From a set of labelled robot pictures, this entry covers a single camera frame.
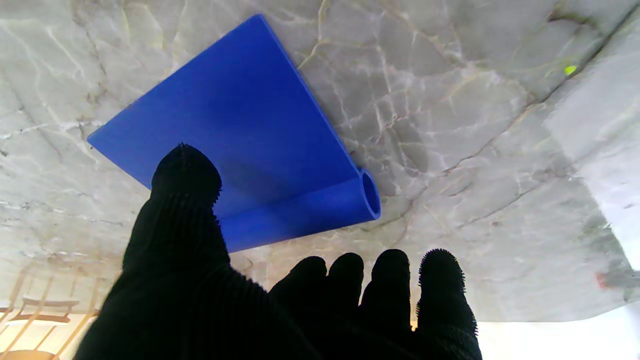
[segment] marble surface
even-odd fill
[[[261,12],[374,175],[383,216],[233,254],[238,269],[268,288],[305,256],[331,263],[355,251],[368,272],[395,247],[417,273],[425,251],[445,247],[480,321],[578,320],[622,306],[640,294],[602,279],[632,271],[617,238],[630,241],[633,224],[612,231],[611,214],[626,209],[605,209],[635,191],[607,174],[637,162],[628,149],[640,135],[638,82],[615,71],[620,58],[637,68],[636,9],[632,0],[5,0],[0,290],[8,297],[27,267],[39,281],[54,274],[59,288],[69,274],[84,279],[81,298],[95,293],[90,279],[113,281],[148,190],[86,137]],[[610,106],[604,85],[627,91]],[[629,171],[621,177],[637,177]]]

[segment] blue plastic scraper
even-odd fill
[[[214,212],[229,251],[380,217],[358,169],[266,20],[255,15],[88,141],[147,188],[178,143],[218,168]]]

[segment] floor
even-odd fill
[[[354,251],[370,271],[395,247],[417,273],[445,247],[483,322],[640,297],[635,0],[4,0],[0,296],[15,301],[24,276],[78,309],[104,296],[148,190],[86,137],[257,12],[373,174],[383,216],[235,253],[240,271],[268,288],[309,255]]]

